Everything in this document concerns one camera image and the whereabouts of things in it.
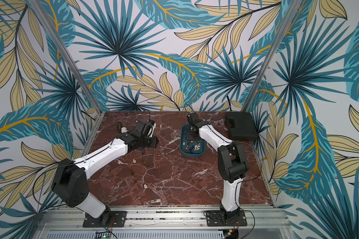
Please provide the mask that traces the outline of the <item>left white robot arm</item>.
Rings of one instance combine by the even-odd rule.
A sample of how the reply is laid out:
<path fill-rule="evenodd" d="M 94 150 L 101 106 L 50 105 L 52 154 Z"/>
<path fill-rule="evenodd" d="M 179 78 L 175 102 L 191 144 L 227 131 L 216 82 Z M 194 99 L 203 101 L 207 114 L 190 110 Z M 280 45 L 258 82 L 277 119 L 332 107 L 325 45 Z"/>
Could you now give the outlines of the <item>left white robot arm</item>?
<path fill-rule="evenodd" d="M 78 158 L 59 162 L 51 189 L 69 207 L 85 212 L 97 223 L 110 220 L 110 209 L 89 191 L 88 179 L 113 160 L 140 148 L 156 148 L 153 120 L 138 120 L 133 129 L 121 133 L 100 149 Z"/>

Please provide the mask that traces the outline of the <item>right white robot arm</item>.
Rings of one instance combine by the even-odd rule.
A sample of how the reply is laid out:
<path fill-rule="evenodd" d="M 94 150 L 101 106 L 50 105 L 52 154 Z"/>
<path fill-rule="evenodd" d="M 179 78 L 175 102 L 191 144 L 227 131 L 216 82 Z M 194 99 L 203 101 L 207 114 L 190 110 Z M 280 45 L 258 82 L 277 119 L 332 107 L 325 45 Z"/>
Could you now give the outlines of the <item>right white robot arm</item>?
<path fill-rule="evenodd" d="M 195 112 L 187 115 L 187 121 L 190 135 L 203 139 L 217 152 L 218 172 L 224 180 L 220 211 L 226 218 L 234 218 L 240 212 L 240 187 L 249 169 L 245 148 L 222 135 L 208 121 L 202 121 Z"/>

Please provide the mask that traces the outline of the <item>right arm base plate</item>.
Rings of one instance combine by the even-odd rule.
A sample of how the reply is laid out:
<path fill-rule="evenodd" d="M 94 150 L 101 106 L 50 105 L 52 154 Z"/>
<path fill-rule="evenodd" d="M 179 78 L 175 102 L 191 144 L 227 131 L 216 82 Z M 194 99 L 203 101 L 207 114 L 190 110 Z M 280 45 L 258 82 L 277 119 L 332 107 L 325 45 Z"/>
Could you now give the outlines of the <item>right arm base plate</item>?
<path fill-rule="evenodd" d="M 243 211 L 229 212 L 225 214 L 220 210 L 204 211 L 208 227 L 246 227 L 247 220 Z"/>

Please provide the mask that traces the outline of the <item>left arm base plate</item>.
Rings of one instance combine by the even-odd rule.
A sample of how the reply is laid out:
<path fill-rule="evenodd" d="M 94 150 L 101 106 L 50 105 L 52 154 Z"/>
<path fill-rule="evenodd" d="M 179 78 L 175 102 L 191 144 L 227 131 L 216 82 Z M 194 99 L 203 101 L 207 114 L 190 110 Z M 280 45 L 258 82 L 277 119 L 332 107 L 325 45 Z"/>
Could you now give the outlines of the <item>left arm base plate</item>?
<path fill-rule="evenodd" d="M 109 211 L 105 210 L 99 218 L 85 213 L 83 222 L 84 228 L 122 228 L 125 225 L 126 211 Z"/>

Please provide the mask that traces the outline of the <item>teal plastic storage box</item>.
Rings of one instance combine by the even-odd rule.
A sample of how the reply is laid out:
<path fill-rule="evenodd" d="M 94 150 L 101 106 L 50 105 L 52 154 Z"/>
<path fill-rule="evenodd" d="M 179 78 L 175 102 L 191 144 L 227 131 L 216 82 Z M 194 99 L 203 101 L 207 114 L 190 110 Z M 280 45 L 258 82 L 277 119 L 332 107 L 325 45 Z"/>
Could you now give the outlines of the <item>teal plastic storage box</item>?
<path fill-rule="evenodd" d="M 199 158 L 206 151 L 206 142 L 203 139 L 194 139 L 190 135 L 190 127 L 185 124 L 181 128 L 180 152 L 184 157 Z"/>

